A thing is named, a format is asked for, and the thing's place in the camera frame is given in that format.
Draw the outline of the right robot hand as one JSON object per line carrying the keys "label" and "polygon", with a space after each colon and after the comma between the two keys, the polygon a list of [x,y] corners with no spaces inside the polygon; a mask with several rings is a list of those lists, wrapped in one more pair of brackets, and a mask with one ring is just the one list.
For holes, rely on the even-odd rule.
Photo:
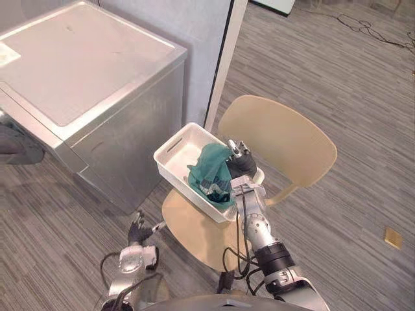
{"label": "right robot hand", "polygon": [[243,143],[233,139],[228,140],[228,148],[231,155],[226,160],[226,165],[230,171],[231,178],[238,178],[243,175],[254,178],[257,172],[257,165],[253,159],[250,149]]}

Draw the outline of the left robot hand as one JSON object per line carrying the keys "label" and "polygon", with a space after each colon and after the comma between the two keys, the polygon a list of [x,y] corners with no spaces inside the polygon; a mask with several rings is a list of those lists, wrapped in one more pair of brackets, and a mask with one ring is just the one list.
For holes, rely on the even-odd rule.
{"label": "left robot hand", "polygon": [[135,244],[141,245],[146,239],[166,226],[165,221],[162,221],[153,227],[145,227],[144,222],[144,212],[138,210],[128,232],[128,246]]}

